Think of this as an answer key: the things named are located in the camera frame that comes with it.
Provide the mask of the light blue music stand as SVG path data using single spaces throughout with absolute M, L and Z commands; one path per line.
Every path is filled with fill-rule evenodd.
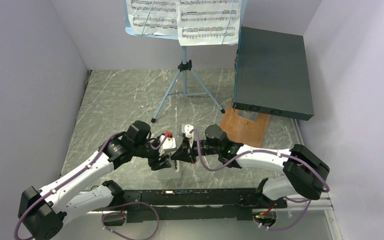
M 126 10 L 126 0 L 124 0 L 123 6 L 124 6 L 124 14 L 125 14 L 125 31 L 132 36 L 137 37 L 150 37 L 150 38 L 158 38 L 158 39 L 168 39 L 168 40 L 175 40 L 178 41 L 178 35 L 175 37 L 170 36 L 158 36 L 158 35 L 135 35 L 132 32 L 132 29 L 130 28 L 129 20 L 127 18 L 127 10 Z M 157 120 L 157 117 L 164 106 L 164 103 L 166 102 L 167 98 L 169 96 L 173 96 L 174 92 L 172 92 L 172 88 L 174 87 L 175 83 L 178 81 L 179 77 L 183 78 L 182 81 L 182 91 L 180 94 L 187 96 L 187 97 L 197 97 L 197 96 L 209 96 L 214 104 L 217 106 L 217 108 L 220 110 L 222 114 L 225 113 L 225 109 L 221 106 L 221 104 L 217 101 L 215 96 L 210 92 L 210 90 L 206 87 L 203 80 L 198 76 L 197 72 L 195 71 L 193 67 L 193 63 L 190 59 L 188 59 L 188 51 L 187 48 L 189 46 L 181 46 L 182 49 L 182 59 L 180 64 L 177 67 L 176 74 L 171 81 L 167 91 L 165 92 L 155 114 L 153 115 L 151 122 L 155 123 Z

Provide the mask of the sheet music page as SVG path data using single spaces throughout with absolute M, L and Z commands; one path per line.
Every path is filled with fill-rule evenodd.
M 138 36 L 178 35 L 176 0 L 126 0 L 131 31 Z
M 179 0 L 177 37 L 181 46 L 235 45 L 246 0 Z

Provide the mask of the white metronome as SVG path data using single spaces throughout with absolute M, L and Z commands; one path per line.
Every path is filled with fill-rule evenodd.
M 178 160 L 170 160 L 169 163 L 171 167 L 157 171 L 156 177 L 159 181 L 175 180 L 182 177 L 182 167 L 180 162 Z

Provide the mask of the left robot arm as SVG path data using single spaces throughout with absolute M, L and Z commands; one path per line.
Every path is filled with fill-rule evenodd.
M 126 131 L 106 139 L 87 160 L 61 178 L 36 189 L 25 189 L 21 195 L 18 221 L 13 237 L 20 239 L 21 226 L 31 240 L 50 240 L 72 220 L 96 209 L 117 210 L 125 203 L 125 192 L 118 183 L 106 180 L 98 187 L 85 188 L 99 178 L 117 170 L 134 157 L 147 159 L 151 170 L 169 167 L 168 148 L 172 138 L 167 131 L 151 138 L 151 127 L 137 120 Z

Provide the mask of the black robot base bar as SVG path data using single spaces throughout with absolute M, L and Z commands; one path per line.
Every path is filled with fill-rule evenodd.
M 279 198 L 268 202 L 256 188 L 213 188 L 125 190 L 123 199 L 114 200 L 101 211 L 124 211 L 128 223 L 155 220 L 234 219 L 251 221 L 258 211 L 285 209 L 287 202 Z

